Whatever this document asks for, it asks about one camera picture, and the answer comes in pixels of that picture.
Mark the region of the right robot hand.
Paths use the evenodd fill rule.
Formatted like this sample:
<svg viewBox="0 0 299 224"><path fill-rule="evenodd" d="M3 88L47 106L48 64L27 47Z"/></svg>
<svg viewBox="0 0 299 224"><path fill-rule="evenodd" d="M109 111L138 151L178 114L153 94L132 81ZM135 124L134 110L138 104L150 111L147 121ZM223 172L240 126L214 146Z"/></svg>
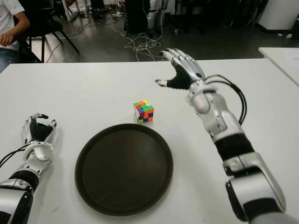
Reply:
<svg viewBox="0 0 299 224"><path fill-rule="evenodd" d="M205 82L205 74L199 64L187 53L179 49L162 50L160 52L176 71L172 79L156 79L155 83L162 87L188 90L194 82Z"/></svg>

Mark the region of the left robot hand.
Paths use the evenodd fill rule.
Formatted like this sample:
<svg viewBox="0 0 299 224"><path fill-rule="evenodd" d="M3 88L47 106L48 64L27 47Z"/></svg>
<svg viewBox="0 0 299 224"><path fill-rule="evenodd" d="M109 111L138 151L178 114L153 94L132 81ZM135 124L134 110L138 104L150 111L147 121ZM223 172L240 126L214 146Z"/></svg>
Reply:
<svg viewBox="0 0 299 224"><path fill-rule="evenodd" d="M31 142L43 142L52 133L54 128L57 126L56 120L52 120L48 125L38 123L37 119L48 119L49 117L45 114L35 113L29 116L22 126L21 136L24 145L30 144Z"/></svg>

